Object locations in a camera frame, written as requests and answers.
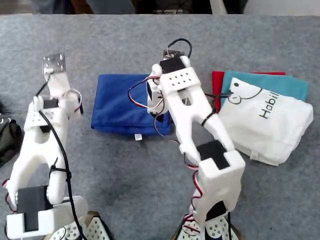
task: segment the white bag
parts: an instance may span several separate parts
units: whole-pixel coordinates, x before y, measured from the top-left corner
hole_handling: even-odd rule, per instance
[[[312,105],[235,77],[230,90],[219,117],[235,148],[266,164],[284,163],[314,119]]]

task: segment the white wire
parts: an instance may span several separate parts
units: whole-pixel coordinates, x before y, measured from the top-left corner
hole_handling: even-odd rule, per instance
[[[75,108],[75,110],[74,110],[74,112],[76,112],[76,111],[78,111],[79,108],[81,107],[81,104],[82,104],[82,95],[81,95],[81,93],[80,93],[77,89],[71,88],[71,89],[67,90],[67,91],[63,94],[63,96],[65,96],[65,95],[67,95],[67,94],[69,94],[69,93],[77,94],[77,96],[80,98],[80,100],[79,100],[79,105],[78,105],[78,106]]]
[[[135,104],[137,104],[137,105],[139,105],[140,107],[145,108],[145,109],[156,109],[156,108],[159,107],[159,105],[163,102],[163,99],[161,99],[155,106],[149,107],[149,106],[143,105],[143,104],[135,101],[135,100],[132,98],[131,95],[130,95],[130,97],[131,97],[131,100],[132,100]]]

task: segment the blue cloth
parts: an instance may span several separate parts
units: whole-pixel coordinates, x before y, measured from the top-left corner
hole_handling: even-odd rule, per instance
[[[221,93],[228,92],[232,78],[237,78],[248,84],[283,96],[293,97],[304,102],[307,100],[309,83],[292,76],[226,71],[223,77]],[[225,100],[225,98],[221,98],[221,106]]]
[[[136,106],[128,99],[128,89],[145,79],[147,74],[102,74],[96,89],[91,128],[117,134],[156,135],[154,117],[147,109]],[[132,89],[131,95],[137,102],[147,105],[146,84]],[[156,127],[163,135],[171,133],[171,117],[163,115],[163,122],[156,121]]]

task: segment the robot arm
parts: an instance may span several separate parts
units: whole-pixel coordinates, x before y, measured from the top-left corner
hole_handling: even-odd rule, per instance
[[[182,154],[198,171],[197,189],[191,200],[190,214],[201,229],[207,221],[231,212],[241,191],[241,177],[245,162],[235,150],[226,129],[210,106],[201,88],[201,82],[187,56],[165,59],[152,67],[148,80],[149,113],[169,111],[176,127],[176,136]],[[192,140],[192,122],[200,123],[214,137],[206,144],[195,146]]]
[[[69,119],[81,115],[81,95],[71,89],[65,72],[65,56],[55,54],[43,58],[43,73],[50,96],[33,98],[24,124],[20,155],[5,184],[16,214],[7,216],[10,239],[43,236],[75,221],[70,199],[64,198],[66,178],[70,178],[65,159],[51,123],[63,147],[66,145]],[[42,164],[50,168],[48,186],[27,187],[32,174]],[[73,198],[78,217],[88,211],[87,202]]]

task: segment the gray carpet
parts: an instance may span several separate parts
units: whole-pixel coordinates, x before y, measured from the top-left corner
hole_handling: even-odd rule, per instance
[[[192,172],[177,146],[161,137],[137,142],[90,129],[98,75],[149,73],[167,44],[183,37],[193,44],[191,63],[207,92],[213,70],[285,71],[305,79],[314,122],[279,167],[245,158],[232,219],[248,240],[318,239],[319,29],[320,17],[1,16],[0,97],[23,126],[28,104],[44,82],[41,57],[64,51],[70,84],[82,93],[85,111],[70,124],[67,139],[73,193],[100,212],[117,240],[168,240],[188,211]],[[198,125],[193,133],[197,144],[211,139]],[[0,181],[10,176],[13,163],[0,169]],[[40,168],[30,184],[47,183],[48,172]],[[9,213],[4,201],[0,210],[3,226]]]

